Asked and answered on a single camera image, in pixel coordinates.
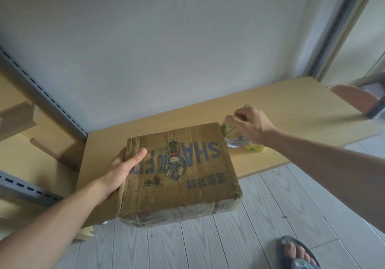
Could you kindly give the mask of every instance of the foot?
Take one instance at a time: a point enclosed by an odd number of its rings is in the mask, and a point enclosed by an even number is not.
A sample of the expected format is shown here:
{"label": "foot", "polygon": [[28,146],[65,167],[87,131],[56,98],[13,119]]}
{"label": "foot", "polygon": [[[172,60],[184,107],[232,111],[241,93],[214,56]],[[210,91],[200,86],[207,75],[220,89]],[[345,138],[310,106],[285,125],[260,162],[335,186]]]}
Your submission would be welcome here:
{"label": "foot", "polygon": [[303,259],[311,265],[316,266],[316,262],[305,252],[305,249],[301,246],[296,246],[292,242],[287,242],[283,247],[283,255],[290,259]]}

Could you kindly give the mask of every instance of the person's left arm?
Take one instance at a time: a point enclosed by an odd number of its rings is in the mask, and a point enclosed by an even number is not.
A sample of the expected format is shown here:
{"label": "person's left arm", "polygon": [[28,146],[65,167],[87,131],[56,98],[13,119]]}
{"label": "person's left arm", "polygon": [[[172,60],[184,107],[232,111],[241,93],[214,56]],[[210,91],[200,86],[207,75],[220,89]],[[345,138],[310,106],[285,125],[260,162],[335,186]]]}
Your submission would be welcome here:
{"label": "person's left arm", "polygon": [[126,149],[113,159],[107,173],[49,208],[30,224],[0,242],[0,268],[53,268],[95,208],[125,180],[146,155],[142,148],[124,162]]}

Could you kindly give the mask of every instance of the white wood floor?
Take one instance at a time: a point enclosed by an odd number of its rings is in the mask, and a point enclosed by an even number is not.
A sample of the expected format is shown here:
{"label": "white wood floor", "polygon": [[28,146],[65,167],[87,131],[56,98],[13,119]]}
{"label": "white wood floor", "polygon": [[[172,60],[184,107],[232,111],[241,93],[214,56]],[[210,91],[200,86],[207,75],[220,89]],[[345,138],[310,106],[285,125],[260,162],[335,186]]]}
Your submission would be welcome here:
{"label": "white wood floor", "polygon": [[[385,134],[347,146],[385,158]],[[109,221],[72,244],[56,269],[280,268],[277,239],[292,235],[322,268],[384,268],[385,234],[293,164],[240,180],[234,212],[142,230]]]}

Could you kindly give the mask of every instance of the brown cardboard box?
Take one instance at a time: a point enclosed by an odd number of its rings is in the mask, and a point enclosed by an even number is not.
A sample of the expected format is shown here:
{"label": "brown cardboard box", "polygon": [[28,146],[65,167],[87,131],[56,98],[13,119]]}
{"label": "brown cardboard box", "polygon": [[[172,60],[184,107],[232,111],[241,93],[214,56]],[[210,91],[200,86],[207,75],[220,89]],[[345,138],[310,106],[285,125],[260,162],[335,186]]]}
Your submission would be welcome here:
{"label": "brown cardboard box", "polygon": [[117,216],[137,227],[177,222],[235,209],[241,201],[218,123],[128,139],[126,160],[145,159],[120,186]]}

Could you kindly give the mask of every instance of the person's right hand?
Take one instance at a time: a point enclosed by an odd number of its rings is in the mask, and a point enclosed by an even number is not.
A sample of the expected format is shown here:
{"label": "person's right hand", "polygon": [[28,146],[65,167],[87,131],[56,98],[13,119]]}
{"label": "person's right hand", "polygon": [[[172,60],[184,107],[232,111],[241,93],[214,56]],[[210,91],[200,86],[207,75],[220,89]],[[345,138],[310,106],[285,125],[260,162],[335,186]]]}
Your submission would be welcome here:
{"label": "person's right hand", "polygon": [[234,112],[234,116],[226,116],[225,120],[231,127],[247,135],[252,142],[264,146],[269,145],[269,136],[278,131],[264,112],[255,107],[238,109]]}

